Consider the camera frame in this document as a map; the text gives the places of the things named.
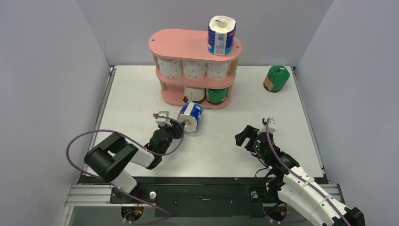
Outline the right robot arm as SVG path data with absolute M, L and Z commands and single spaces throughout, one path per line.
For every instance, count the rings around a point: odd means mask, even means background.
M 300 213 L 314 226 L 364 226 L 364 214 L 349 208 L 323 189 L 305 172 L 291 155 L 281 151 L 271 128 L 256 129 L 250 125 L 235 135 L 237 146 L 249 141 L 245 149 L 260 158 L 274 178 L 266 182 L 266 197 L 283 202 Z

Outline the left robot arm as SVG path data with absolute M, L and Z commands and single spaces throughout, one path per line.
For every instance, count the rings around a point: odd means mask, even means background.
M 183 137 L 183 128 L 175 122 L 159 126 L 154 131 L 144 149 L 126 141 L 122 134 L 113 132 L 92 148 L 84 157 L 84 162 L 105 182 L 110 182 L 122 190 L 122 197 L 128 202 L 140 198 L 137 181 L 125 170 L 128 163 L 134 163 L 148 170 L 162 162 L 174 139 Z

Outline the white dotted roll shelf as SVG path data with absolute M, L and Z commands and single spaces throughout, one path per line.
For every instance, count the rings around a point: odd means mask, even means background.
M 215 81 L 223 80 L 228 75 L 229 66 L 229 63 L 208 62 L 206 76 Z

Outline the brown green roll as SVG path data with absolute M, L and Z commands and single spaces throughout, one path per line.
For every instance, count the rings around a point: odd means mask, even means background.
M 227 88 L 206 89 L 206 99 L 212 105 L 219 105 L 226 99 L 227 91 Z

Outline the pink three-tier shelf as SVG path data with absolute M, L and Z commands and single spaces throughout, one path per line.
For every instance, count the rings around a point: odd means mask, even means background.
M 232 86 L 236 76 L 238 58 L 242 46 L 238 38 L 234 38 L 233 48 L 226 56 L 211 54 L 207 49 L 206 31 L 185 29 L 163 29 L 154 33 L 148 41 L 156 65 L 156 75 L 160 81 L 161 97 L 171 105 L 184 105 L 184 87 L 227 89 L 226 99 L 214 105 L 208 101 L 201 103 L 202 107 L 208 109 L 221 109 L 226 107 L 231 100 Z M 208 77 L 199 80 L 190 80 L 183 75 L 178 78 L 166 78 L 162 75 L 158 59 L 163 60 L 187 60 L 200 63 L 229 63 L 227 77 L 220 81 Z

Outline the blue white roll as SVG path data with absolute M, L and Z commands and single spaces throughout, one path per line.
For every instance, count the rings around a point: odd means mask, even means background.
M 225 56 L 234 44 L 236 20 L 228 16 L 214 16 L 208 23 L 207 48 L 211 54 Z
M 187 102 L 180 110 L 177 120 L 184 123 L 185 132 L 195 132 L 201 121 L 202 113 L 203 108 L 200 104 Z

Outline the white dotted roll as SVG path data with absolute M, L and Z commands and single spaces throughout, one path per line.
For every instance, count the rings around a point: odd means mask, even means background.
M 203 78 L 207 72 L 207 63 L 183 61 L 183 75 L 190 80 L 199 80 Z
M 162 75 L 169 79 L 175 79 L 183 74 L 182 61 L 175 59 L 158 58 L 158 65 Z

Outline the beige brown roll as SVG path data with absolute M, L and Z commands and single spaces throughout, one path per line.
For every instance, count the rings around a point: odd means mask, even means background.
M 184 87 L 184 98 L 183 101 L 194 102 L 194 103 L 202 103 L 206 99 L 206 89 L 205 88 L 196 88 L 196 87 Z

